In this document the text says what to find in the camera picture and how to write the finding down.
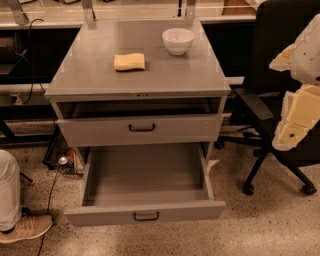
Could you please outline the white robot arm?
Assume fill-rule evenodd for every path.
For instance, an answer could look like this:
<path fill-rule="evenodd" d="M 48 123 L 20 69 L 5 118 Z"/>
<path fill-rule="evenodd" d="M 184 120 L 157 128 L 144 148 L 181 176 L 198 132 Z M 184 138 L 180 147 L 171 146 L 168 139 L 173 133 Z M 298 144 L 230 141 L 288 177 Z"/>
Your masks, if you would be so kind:
<path fill-rule="evenodd" d="M 272 146 L 279 151 L 295 148 L 320 120 L 320 14 L 317 14 L 295 42 L 269 64 L 275 71 L 289 71 L 302 83 L 296 92 L 286 92 L 281 120 Z"/>

